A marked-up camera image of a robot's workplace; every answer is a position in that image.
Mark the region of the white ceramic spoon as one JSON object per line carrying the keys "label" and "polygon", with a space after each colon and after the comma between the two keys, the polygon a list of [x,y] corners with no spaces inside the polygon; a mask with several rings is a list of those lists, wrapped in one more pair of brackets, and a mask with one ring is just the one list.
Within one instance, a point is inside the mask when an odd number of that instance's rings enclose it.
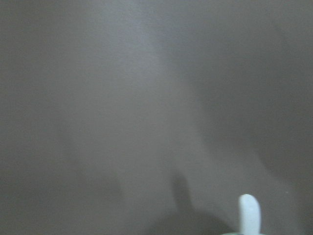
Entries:
{"label": "white ceramic spoon", "polygon": [[239,233],[259,235],[261,230],[261,209],[257,199],[250,194],[239,197]]}

